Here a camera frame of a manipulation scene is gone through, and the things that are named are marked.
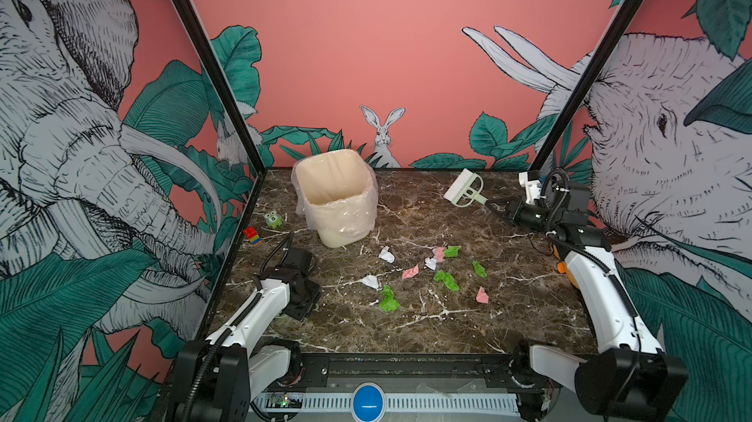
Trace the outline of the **light green hand brush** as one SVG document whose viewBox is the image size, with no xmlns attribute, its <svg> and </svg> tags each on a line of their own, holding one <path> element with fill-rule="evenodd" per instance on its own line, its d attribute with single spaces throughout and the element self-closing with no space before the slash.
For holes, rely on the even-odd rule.
<svg viewBox="0 0 752 422">
<path fill-rule="evenodd" d="M 445 192 L 444 199 L 458 208 L 469 207 L 472 203 L 485 205 L 487 198 L 482 194 L 483 188 L 484 181 L 477 173 L 463 169 Z"/>
</svg>

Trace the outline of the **beige trash bin with liner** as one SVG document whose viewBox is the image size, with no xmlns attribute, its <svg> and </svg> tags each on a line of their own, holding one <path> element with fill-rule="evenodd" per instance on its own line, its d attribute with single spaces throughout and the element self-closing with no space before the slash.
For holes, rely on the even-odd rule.
<svg viewBox="0 0 752 422">
<path fill-rule="evenodd" d="M 366 238 L 376 224 L 378 184 L 358 152 L 342 149 L 305 158 L 291 174 L 296 214 L 324 246 L 336 249 Z"/>
</svg>

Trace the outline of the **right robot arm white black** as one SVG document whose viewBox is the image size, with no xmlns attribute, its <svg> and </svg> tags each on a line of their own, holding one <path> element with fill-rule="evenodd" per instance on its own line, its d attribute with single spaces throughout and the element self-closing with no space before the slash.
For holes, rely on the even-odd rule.
<svg viewBox="0 0 752 422">
<path fill-rule="evenodd" d="M 488 200 L 501 218 L 540 232 L 555 247 L 584 299 L 597 355 L 582 359 L 531 344 L 527 363 L 574 392 L 584 410 L 604 418 L 663 421 L 689 378 L 681 359 L 670 357 L 648 329 L 620 277 L 611 245 L 589 222 L 585 187 L 558 186 L 555 198 Z"/>
</svg>

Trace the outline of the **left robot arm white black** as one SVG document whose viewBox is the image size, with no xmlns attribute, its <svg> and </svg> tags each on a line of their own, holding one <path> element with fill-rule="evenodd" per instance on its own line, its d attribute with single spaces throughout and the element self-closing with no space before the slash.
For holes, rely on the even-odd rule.
<svg viewBox="0 0 752 422">
<path fill-rule="evenodd" d="M 168 421 L 243 421 L 269 386 L 283 388 L 305 375 L 300 344 L 275 339 L 255 347 L 268 326 L 287 314 L 304 319 L 320 296 L 309 279 L 313 253 L 290 248 L 277 265 L 254 277 L 257 288 L 209 337 L 187 344 L 174 365 Z"/>
</svg>

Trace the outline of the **small green frog toy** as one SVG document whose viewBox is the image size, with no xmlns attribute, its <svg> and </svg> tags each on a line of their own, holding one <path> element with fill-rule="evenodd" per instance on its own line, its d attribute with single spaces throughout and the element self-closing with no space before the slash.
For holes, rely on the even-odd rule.
<svg viewBox="0 0 752 422">
<path fill-rule="evenodd" d="M 276 211 L 270 211 L 264 214 L 264 221 L 268 228 L 276 230 L 284 224 L 284 220 Z"/>
</svg>

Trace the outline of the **red blue toy block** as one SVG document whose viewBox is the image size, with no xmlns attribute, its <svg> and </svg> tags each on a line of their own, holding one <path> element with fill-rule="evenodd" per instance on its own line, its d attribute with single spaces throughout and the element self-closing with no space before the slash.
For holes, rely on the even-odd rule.
<svg viewBox="0 0 752 422">
<path fill-rule="evenodd" d="M 252 245 L 258 245 L 262 243 L 262 238 L 260 237 L 260 234 L 258 234 L 258 230 L 256 230 L 256 228 L 249 226 L 243 230 L 243 233 Z"/>
</svg>

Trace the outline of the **green paper scrap upper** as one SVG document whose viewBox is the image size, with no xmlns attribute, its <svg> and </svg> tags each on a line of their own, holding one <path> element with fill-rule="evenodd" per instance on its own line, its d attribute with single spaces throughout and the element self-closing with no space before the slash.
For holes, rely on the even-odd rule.
<svg viewBox="0 0 752 422">
<path fill-rule="evenodd" d="M 456 258 L 459 254 L 460 246 L 448 246 L 444 249 L 444 255 L 446 258 Z"/>
</svg>

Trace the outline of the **green paper scrap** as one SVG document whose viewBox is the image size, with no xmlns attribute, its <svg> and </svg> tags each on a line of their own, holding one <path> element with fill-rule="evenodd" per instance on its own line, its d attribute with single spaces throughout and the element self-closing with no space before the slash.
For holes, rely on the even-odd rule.
<svg viewBox="0 0 752 422">
<path fill-rule="evenodd" d="M 446 271 L 437 271 L 434 275 L 434 280 L 439 283 L 443 283 L 448 290 L 452 292 L 458 292 L 460 290 L 459 285 L 456 283 L 454 277 Z"/>
<path fill-rule="evenodd" d="M 483 265 L 481 265 L 481 263 L 479 263 L 479 261 L 474 261 L 472 263 L 472 265 L 474 267 L 475 273 L 477 275 L 479 275 L 479 277 L 483 277 L 483 278 L 487 278 L 488 277 L 487 271 L 485 270 L 485 267 L 483 267 Z"/>
<path fill-rule="evenodd" d="M 444 255 L 446 258 L 456 258 L 459 254 L 460 246 L 448 246 L 444 249 Z"/>
<path fill-rule="evenodd" d="M 401 307 L 400 302 L 396 299 L 394 290 L 389 285 L 383 287 L 381 295 L 382 301 L 379 308 L 384 312 L 395 312 Z"/>
</svg>

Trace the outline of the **green paper scrap right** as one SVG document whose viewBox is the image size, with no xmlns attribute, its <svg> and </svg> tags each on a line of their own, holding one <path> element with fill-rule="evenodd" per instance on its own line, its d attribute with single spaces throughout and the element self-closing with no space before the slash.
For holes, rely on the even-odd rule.
<svg viewBox="0 0 752 422">
<path fill-rule="evenodd" d="M 474 261 L 472 263 L 472 265 L 474 267 L 475 273 L 477 275 L 479 275 L 479 277 L 483 277 L 483 278 L 487 278 L 488 277 L 487 271 L 485 270 L 485 267 L 483 267 L 483 265 L 481 265 L 481 263 L 479 263 L 479 261 Z"/>
</svg>

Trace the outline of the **pink paper scrap upper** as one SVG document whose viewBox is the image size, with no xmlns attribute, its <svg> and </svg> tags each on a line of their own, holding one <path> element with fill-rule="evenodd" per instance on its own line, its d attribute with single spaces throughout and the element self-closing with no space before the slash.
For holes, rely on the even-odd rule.
<svg viewBox="0 0 752 422">
<path fill-rule="evenodd" d="M 437 263 L 442 263 L 445 260 L 445 248 L 436 247 L 433 249 L 434 259 Z"/>
</svg>

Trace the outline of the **pink paper scrap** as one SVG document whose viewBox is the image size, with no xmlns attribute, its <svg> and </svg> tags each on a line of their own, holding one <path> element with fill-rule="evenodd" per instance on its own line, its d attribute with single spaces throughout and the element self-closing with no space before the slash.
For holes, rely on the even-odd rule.
<svg viewBox="0 0 752 422">
<path fill-rule="evenodd" d="M 437 263 L 442 263 L 445 260 L 445 248 L 436 247 L 433 249 L 434 259 Z"/>
<path fill-rule="evenodd" d="M 401 278 L 402 278 L 403 280 L 405 280 L 405 279 L 409 279 L 409 278 L 413 278 L 413 277 L 415 277 L 415 276 L 416 276 L 416 275 L 417 275 L 418 273 L 420 273 L 420 267 L 419 267 L 419 265 L 416 265 L 415 267 L 412 267 L 411 269 L 406 269 L 406 270 L 405 270 L 405 271 L 403 272 L 403 275 L 401 276 Z"/>
<path fill-rule="evenodd" d="M 476 295 L 476 301 L 479 304 L 487 304 L 490 301 L 489 295 L 483 287 L 480 287 Z"/>
</svg>

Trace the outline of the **white paper scrap lower left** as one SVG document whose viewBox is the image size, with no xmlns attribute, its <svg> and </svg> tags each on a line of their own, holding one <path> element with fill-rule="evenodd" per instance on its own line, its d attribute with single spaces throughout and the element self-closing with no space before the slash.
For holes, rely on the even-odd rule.
<svg viewBox="0 0 752 422">
<path fill-rule="evenodd" d="M 376 275 L 372 275 L 372 274 L 366 275 L 364 278 L 360 279 L 358 282 L 373 290 L 381 289 L 380 282 Z"/>
</svg>

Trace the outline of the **small white paper scrap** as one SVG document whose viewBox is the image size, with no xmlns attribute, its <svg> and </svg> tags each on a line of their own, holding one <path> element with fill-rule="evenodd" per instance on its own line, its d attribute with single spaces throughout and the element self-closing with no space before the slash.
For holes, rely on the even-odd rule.
<svg viewBox="0 0 752 422">
<path fill-rule="evenodd" d="M 431 269 L 431 271 L 434 271 L 438 265 L 438 261 L 435 258 L 426 258 L 424 263 L 425 267 L 427 267 L 427 269 Z"/>
</svg>

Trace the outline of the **green paper scrap centre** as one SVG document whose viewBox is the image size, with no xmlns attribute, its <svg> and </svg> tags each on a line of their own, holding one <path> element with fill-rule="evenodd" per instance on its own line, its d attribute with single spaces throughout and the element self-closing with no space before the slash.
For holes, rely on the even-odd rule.
<svg viewBox="0 0 752 422">
<path fill-rule="evenodd" d="M 437 271 L 434 275 L 434 280 L 439 283 L 443 283 L 448 290 L 452 292 L 458 292 L 460 290 L 459 285 L 456 283 L 454 277 L 446 271 Z"/>
</svg>

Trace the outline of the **white paper scrap upper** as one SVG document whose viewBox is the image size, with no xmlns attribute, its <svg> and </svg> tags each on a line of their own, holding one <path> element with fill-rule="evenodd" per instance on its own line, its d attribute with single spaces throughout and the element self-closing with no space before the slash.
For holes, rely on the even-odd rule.
<svg viewBox="0 0 752 422">
<path fill-rule="evenodd" d="M 385 246 L 380 251 L 379 258 L 382 259 L 383 261 L 385 261 L 386 263 L 395 263 L 395 260 L 396 260 L 394 254 L 390 251 L 390 247 L 389 246 Z"/>
</svg>

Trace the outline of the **pink paper scrap lower right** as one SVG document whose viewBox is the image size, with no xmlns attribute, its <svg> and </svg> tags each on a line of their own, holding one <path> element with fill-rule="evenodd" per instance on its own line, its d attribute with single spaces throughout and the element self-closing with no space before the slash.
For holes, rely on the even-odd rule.
<svg viewBox="0 0 752 422">
<path fill-rule="evenodd" d="M 490 301 L 489 295 L 483 287 L 480 287 L 476 295 L 476 301 L 479 304 L 487 304 Z"/>
</svg>

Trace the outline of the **green paper scrap lower left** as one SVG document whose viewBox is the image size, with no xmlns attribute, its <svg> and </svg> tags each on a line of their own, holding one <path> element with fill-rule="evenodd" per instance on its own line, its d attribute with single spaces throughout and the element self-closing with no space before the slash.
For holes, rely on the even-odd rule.
<svg viewBox="0 0 752 422">
<path fill-rule="evenodd" d="M 396 299 L 394 290 L 389 285 L 383 287 L 381 295 L 382 301 L 379 308 L 384 312 L 395 312 L 401 307 L 400 302 Z"/>
</svg>

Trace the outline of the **pink paper scrap middle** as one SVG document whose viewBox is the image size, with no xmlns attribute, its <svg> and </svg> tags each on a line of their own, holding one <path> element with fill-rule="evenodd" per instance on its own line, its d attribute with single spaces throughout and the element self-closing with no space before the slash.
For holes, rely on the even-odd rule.
<svg viewBox="0 0 752 422">
<path fill-rule="evenodd" d="M 420 267 L 419 267 L 419 265 L 416 265 L 415 267 L 412 267 L 411 269 L 406 269 L 406 270 L 405 270 L 405 271 L 403 272 L 403 275 L 401 276 L 401 278 L 402 278 L 403 280 L 405 280 L 405 279 L 409 279 L 409 278 L 413 278 L 413 277 L 415 277 L 415 276 L 416 276 L 416 275 L 417 275 L 418 273 L 420 273 Z"/>
</svg>

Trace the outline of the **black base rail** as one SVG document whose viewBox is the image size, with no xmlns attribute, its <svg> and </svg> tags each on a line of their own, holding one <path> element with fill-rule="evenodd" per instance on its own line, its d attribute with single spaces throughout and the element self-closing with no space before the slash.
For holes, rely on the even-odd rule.
<svg viewBox="0 0 752 422">
<path fill-rule="evenodd" d="M 561 385 L 519 364 L 511 353 L 303 353 L 302 370 L 286 386 L 325 388 L 337 380 L 479 379 L 490 389 L 532 392 Z"/>
</svg>

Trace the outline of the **right black frame post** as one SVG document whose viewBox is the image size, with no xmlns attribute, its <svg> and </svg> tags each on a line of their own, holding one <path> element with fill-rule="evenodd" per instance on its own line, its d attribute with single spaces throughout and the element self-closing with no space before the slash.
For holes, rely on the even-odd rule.
<svg viewBox="0 0 752 422">
<path fill-rule="evenodd" d="M 618 45 L 622 35 L 632 23 L 634 16 L 638 13 L 638 9 L 640 9 L 643 2 L 644 0 L 623 0 L 621 2 L 605 34 L 601 38 L 597 48 L 595 48 L 593 56 L 591 56 L 591 61 L 589 61 L 583 75 L 577 81 L 577 85 L 575 85 L 561 113 L 557 117 L 544 145 L 538 151 L 533 163 L 528 167 L 529 171 L 539 173 L 544 168 L 546 160 L 553 152 L 566 128 L 571 124 L 578 110 L 582 107 L 585 97 Z"/>
</svg>

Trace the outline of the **black frame post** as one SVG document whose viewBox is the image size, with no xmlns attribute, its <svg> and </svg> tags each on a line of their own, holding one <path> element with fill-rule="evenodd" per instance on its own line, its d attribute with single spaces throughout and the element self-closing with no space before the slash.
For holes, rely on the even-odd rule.
<svg viewBox="0 0 752 422">
<path fill-rule="evenodd" d="M 632 23 L 634 16 L 638 13 L 638 9 L 640 9 L 643 2 L 644 0 L 623 0 L 621 2 L 605 34 L 601 38 L 597 48 L 595 48 L 593 56 L 591 56 L 591 61 L 589 61 L 583 75 L 577 81 L 577 85 L 575 85 L 561 113 L 557 117 L 544 145 L 538 151 L 533 163 L 528 167 L 529 171 L 539 173 L 544 168 L 546 160 L 553 152 L 566 128 L 571 124 L 578 110 L 582 107 L 585 97 L 618 45 L 622 35 Z"/>
<path fill-rule="evenodd" d="M 229 82 L 227 81 L 225 72 L 217 59 L 217 54 L 213 49 L 211 40 L 207 36 L 206 29 L 200 20 L 192 0 L 170 1 L 172 2 L 180 21 L 199 56 L 201 64 L 207 71 L 211 84 L 217 92 L 217 96 L 219 97 L 219 101 L 221 101 L 223 109 L 227 112 L 230 122 L 232 122 L 233 128 L 236 130 L 237 136 L 248 156 L 253 171 L 256 175 L 263 177 L 266 174 L 264 162 L 260 157 L 260 153 L 258 153 L 256 144 L 254 144 L 254 141 L 248 132 L 248 126 L 240 114 L 237 100 Z"/>
</svg>

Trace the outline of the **left black frame post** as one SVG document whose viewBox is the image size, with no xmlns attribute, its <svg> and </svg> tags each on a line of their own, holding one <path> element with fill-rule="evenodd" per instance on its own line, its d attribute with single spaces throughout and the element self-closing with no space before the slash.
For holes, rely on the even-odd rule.
<svg viewBox="0 0 752 422">
<path fill-rule="evenodd" d="M 207 36 L 206 29 L 200 20 L 192 0 L 170 1 L 172 2 L 180 21 L 199 56 L 201 64 L 207 71 L 211 84 L 217 92 L 217 96 L 219 97 L 219 101 L 221 101 L 223 109 L 227 112 L 230 122 L 232 122 L 233 128 L 236 130 L 237 136 L 248 156 L 253 171 L 256 175 L 263 177 L 266 174 L 264 162 L 260 157 L 260 153 L 258 153 L 256 144 L 254 144 L 254 141 L 248 132 L 248 126 L 240 114 L 237 100 L 229 82 L 227 81 L 225 72 L 217 59 L 217 54 L 213 49 L 211 40 Z"/>
</svg>

